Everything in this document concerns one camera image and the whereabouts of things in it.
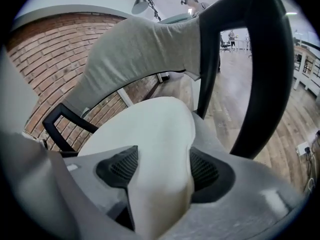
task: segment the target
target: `gray fabric cover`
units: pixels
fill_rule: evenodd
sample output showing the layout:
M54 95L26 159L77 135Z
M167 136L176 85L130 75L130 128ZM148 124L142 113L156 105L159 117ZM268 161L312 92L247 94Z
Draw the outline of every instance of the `gray fabric cover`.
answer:
M96 41L81 79L62 103L81 117L107 95L133 81L183 70L199 78L198 18L175 24L128 18Z

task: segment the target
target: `white seat cushion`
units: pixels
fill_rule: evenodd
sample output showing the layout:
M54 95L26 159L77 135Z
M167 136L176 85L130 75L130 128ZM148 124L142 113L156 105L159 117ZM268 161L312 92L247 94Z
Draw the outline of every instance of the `white seat cushion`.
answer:
M101 126L79 152L85 156L138 146L138 168L128 196L135 232L155 239L187 211L194 192L189 150L195 123L187 106L173 97L137 103Z

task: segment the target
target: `brick wall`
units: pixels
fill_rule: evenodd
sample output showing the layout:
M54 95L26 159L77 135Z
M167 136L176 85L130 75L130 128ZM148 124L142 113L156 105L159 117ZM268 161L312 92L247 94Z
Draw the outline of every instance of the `brick wall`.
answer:
M31 22L11 33L6 44L8 54L17 70L39 95L25 130L37 138L46 139L49 149L59 150L42 125L44 117L75 86L97 38L122 20L107 14L68 13ZM133 103L137 103L157 81L155 76L149 76L127 85L125 90ZM84 119L100 127L126 107L115 92L94 107ZM55 125L76 151L91 135L63 117Z

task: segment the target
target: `power outlet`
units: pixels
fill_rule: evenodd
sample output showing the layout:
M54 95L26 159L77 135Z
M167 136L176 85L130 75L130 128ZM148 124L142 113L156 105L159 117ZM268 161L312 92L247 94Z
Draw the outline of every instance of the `power outlet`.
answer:
M308 142L304 142L296 146L296 153L298 154L299 157L303 156L306 154L306 148L309 147Z

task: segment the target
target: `person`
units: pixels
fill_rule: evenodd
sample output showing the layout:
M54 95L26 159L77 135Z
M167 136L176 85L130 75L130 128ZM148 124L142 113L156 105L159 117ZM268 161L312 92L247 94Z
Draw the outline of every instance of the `person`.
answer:
M188 5L192 8L191 17L196 18L199 16L201 12L207 9L210 5L207 2L199 2L198 0L181 0L181 5ZM219 62L218 62L218 73L220 73L220 54L219 54Z
M228 37L229 37L229 41L230 41L230 44L231 44L231 49L232 47L234 46L234 48L236 48L236 45L235 45L235 33L234 33L234 30L231 29L230 33L228 34Z

